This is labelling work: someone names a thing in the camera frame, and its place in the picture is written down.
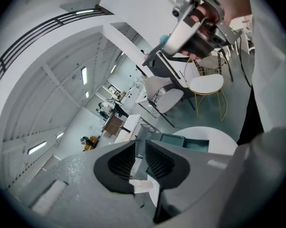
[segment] chair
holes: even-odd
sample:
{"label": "chair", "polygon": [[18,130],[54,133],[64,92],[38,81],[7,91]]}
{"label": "chair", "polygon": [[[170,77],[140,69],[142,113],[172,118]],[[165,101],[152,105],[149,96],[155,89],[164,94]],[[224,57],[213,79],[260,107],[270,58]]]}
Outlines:
{"label": "chair", "polygon": [[[184,92],[180,89],[170,89],[164,94],[159,94],[159,90],[167,85],[172,84],[170,78],[162,78],[158,76],[149,77],[145,81],[145,89],[149,104],[173,127],[175,127],[164,114],[168,112],[177,102],[179,102]],[[195,110],[192,102],[187,98],[191,107]]]}
{"label": "chair", "polygon": [[226,64],[230,74],[231,81],[233,82],[233,75],[229,65],[229,61],[226,58],[225,51],[220,49],[218,51],[212,51],[211,54],[200,61],[197,61],[200,67],[207,69],[218,69],[221,74],[221,67]]}
{"label": "chair", "polygon": [[[220,119],[221,121],[224,120],[226,113],[227,113],[227,100],[226,97],[222,91],[222,87],[224,85],[224,78],[221,75],[221,64],[216,64],[217,57],[216,56],[208,56],[204,58],[204,62],[201,63],[203,60],[201,60],[199,63],[196,61],[192,61],[191,59],[188,60],[185,70],[187,66],[191,66],[193,70],[193,79],[188,85],[188,88],[194,92],[195,97],[195,104],[196,104],[196,115],[199,114],[199,106],[201,104],[201,101],[204,99],[206,95],[213,95],[217,94],[218,96],[218,103],[219,103],[219,110],[220,110]],[[225,103],[226,103],[226,109],[225,113],[222,116],[221,112],[221,103],[220,103],[220,95],[222,94]],[[196,95],[202,95],[201,100],[199,103],[197,103]]]}

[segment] floor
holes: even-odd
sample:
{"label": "floor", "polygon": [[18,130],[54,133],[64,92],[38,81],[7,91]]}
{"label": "floor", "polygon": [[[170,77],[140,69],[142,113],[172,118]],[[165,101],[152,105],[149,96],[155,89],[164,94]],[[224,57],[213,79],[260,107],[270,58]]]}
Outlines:
{"label": "floor", "polygon": [[[248,55],[242,51],[242,64],[246,76],[251,83],[251,75],[254,67],[254,54]],[[173,128],[163,117],[153,118],[141,107],[136,106],[130,114],[141,114],[143,118],[150,121],[162,133],[175,133],[178,130],[193,126],[208,126],[219,129],[228,134],[235,141],[238,140],[244,123],[246,107],[250,94],[243,72],[240,67],[240,60],[235,51],[231,52],[230,66],[234,78],[231,82],[230,75],[226,66],[222,68],[222,75],[225,79],[223,92],[227,98],[228,110],[225,119],[221,122],[218,107],[217,95],[206,96],[201,102],[199,108],[199,116],[192,109],[188,102],[183,101],[177,103],[169,112],[167,118],[175,126]],[[194,95],[191,98],[195,105]],[[221,98],[222,111],[225,110],[225,103]]]}

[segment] gold chair leg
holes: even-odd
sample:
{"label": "gold chair leg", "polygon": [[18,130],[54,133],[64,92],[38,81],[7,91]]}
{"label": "gold chair leg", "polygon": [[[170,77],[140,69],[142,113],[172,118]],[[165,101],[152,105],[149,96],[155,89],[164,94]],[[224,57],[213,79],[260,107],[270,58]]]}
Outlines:
{"label": "gold chair leg", "polygon": [[195,98],[195,105],[196,105],[196,116],[199,116],[199,106],[198,106],[198,102],[196,100],[196,93],[194,94],[194,98]]}
{"label": "gold chair leg", "polygon": [[225,100],[225,103],[226,103],[225,113],[224,113],[224,116],[223,116],[223,118],[222,118],[222,121],[223,121],[223,120],[224,120],[224,118],[225,118],[225,116],[226,116],[226,113],[227,113],[228,103],[227,103],[227,99],[226,99],[226,97],[225,97],[225,95],[224,95],[223,91],[222,91],[221,93],[222,93],[222,96],[223,96],[223,98],[224,98],[224,100]]}
{"label": "gold chair leg", "polygon": [[221,92],[222,93],[222,96],[225,100],[225,103],[226,103],[226,109],[225,109],[225,113],[224,113],[224,116],[222,117],[222,111],[221,111],[221,102],[220,102],[220,95],[219,95],[219,91],[217,92],[217,95],[218,95],[218,102],[219,102],[219,109],[220,109],[220,120],[221,122],[224,120],[225,116],[226,116],[226,113],[227,113],[227,107],[228,107],[228,104],[227,104],[227,99],[223,93],[223,91]]}
{"label": "gold chair leg", "polygon": [[220,95],[219,91],[217,92],[218,102],[219,102],[219,110],[220,110],[220,120],[222,121],[222,111],[221,111],[221,103],[220,103]]}
{"label": "gold chair leg", "polygon": [[196,112],[198,112],[199,111],[199,107],[200,107],[200,103],[201,103],[201,101],[204,99],[204,95],[203,95],[203,97],[201,98],[201,100],[199,101],[199,104],[198,104],[198,106],[196,107]]}

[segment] table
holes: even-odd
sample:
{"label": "table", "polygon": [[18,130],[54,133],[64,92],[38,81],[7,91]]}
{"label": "table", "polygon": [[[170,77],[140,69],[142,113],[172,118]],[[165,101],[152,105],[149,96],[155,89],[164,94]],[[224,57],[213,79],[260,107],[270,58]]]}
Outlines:
{"label": "table", "polygon": [[141,115],[139,115],[139,114],[138,115],[129,115],[129,117],[127,118],[127,121],[125,122],[123,127],[130,130],[130,133],[126,132],[125,130],[121,130],[114,143],[129,141],[132,137],[132,134],[133,134],[140,118],[141,118]]}
{"label": "table", "polygon": [[[233,155],[238,146],[237,143],[226,133],[211,127],[184,128],[175,132],[174,135],[183,136],[188,139],[209,140],[208,152],[215,154]],[[149,195],[153,204],[157,206],[159,184],[149,175],[147,178],[153,182],[155,187],[149,191]]]}
{"label": "table", "polygon": [[117,134],[117,132],[120,129],[120,126],[122,125],[123,121],[116,116],[111,116],[104,124],[103,131],[109,132],[111,135]]}

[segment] black strap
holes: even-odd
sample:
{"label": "black strap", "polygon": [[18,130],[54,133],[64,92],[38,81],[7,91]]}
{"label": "black strap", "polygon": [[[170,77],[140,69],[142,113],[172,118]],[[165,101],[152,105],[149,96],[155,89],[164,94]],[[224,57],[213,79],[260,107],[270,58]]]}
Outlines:
{"label": "black strap", "polygon": [[198,9],[194,9],[190,15],[195,15],[196,17],[198,17],[199,21],[202,21],[202,19],[205,17],[204,14]]}

